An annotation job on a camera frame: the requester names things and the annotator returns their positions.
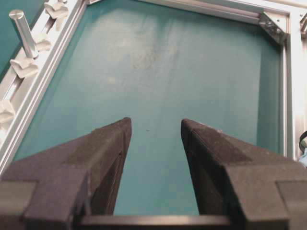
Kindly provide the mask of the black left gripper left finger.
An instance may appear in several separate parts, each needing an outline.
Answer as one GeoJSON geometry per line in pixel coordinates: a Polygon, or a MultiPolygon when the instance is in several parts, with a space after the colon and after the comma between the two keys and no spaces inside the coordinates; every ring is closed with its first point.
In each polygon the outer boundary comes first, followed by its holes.
{"type": "Polygon", "coordinates": [[[0,178],[3,230],[70,230],[75,217],[112,214],[132,133],[125,117],[16,160],[0,178]]]}

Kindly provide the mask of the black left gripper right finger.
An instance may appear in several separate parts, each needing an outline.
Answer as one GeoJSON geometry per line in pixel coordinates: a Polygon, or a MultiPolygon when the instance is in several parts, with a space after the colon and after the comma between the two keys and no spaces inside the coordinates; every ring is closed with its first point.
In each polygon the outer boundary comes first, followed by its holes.
{"type": "Polygon", "coordinates": [[[244,230],[304,230],[307,170],[299,162],[190,119],[181,138],[200,214],[244,230]]]}

